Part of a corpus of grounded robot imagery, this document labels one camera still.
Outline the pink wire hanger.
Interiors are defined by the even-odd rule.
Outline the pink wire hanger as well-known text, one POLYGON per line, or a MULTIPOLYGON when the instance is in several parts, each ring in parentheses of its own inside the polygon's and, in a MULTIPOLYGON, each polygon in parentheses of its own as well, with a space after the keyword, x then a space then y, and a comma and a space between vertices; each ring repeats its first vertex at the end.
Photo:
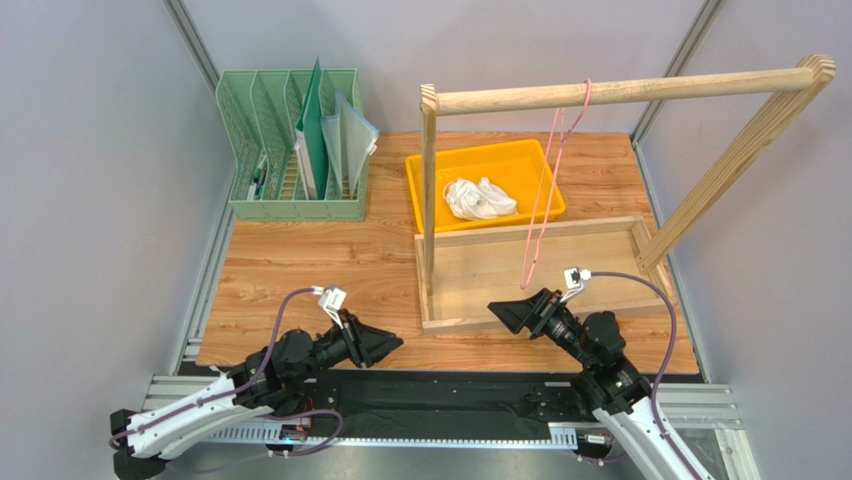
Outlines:
POLYGON ((579 125, 579 123, 582 121, 589 108, 594 83, 591 78, 586 78, 583 80, 583 84, 585 86, 585 93, 583 97, 582 106, 580 107, 579 113, 569 126, 566 125, 565 120, 567 108, 558 107, 554 111, 553 119, 551 122, 551 128, 548 134, 548 140, 545 146, 545 158, 548 158, 551 150, 553 148, 556 148, 556 163, 551 168, 550 184, 547 190, 543 218, 540 224, 536 223, 536 218, 539 210, 539 200, 536 199, 533 204, 533 212, 531 214, 530 222, 527 228, 524 250, 522 255, 522 266, 519 279, 519 287, 521 290, 528 289, 530 284, 532 283, 536 266, 540 258, 541 245, 545 233, 547 231, 550 210, 557 189, 557 177, 561 167, 564 147, 573 132, 575 131, 575 129, 577 128, 577 126, 579 125))

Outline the white tank top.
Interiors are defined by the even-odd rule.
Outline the white tank top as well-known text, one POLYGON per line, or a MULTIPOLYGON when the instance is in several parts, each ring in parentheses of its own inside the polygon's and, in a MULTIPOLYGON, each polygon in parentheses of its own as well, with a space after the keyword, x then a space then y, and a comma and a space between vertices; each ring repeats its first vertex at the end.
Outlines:
POLYGON ((490 220, 518 213, 517 201, 488 177, 478 182, 459 177, 444 186, 442 197, 452 215, 465 221, 490 220))

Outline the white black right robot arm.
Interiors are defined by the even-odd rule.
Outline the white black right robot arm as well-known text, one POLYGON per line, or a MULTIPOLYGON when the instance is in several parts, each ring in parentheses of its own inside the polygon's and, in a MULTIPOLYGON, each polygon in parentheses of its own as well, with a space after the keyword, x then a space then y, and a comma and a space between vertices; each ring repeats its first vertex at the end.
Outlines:
POLYGON ((615 314, 595 312, 580 321, 568 309, 580 292, 542 289, 524 300, 491 302, 488 310, 511 332, 544 336, 582 365, 571 380, 571 406, 602 423, 645 478, 711 479, 661 413, 656 386, 626 357, 615 314))

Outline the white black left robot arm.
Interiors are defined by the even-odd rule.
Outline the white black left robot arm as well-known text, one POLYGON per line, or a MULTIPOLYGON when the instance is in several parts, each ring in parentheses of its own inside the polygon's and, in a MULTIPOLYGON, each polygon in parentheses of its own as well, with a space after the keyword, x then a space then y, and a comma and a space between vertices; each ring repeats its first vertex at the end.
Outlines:
POLYGON ((370 327, 349 313, 322 335, 294 329, 212 383, 149 412, 110 416, 113 471, 120 479, 150 479, 189 447, 256 417, 290 419, 308 405, 305 383, 349 360, 369 368, 403 345, 396 334, 370 327))

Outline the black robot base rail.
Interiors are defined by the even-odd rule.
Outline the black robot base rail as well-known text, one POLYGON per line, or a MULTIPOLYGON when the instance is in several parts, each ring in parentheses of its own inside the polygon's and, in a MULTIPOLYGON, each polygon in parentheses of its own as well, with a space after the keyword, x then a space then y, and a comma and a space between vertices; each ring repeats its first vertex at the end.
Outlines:
POLYGON ((339 434, 531 439, 551 422, 593 422, 571 406, 572 379, 570 373, 333 369, 306 381, 306 408, 338 411, 339 434))

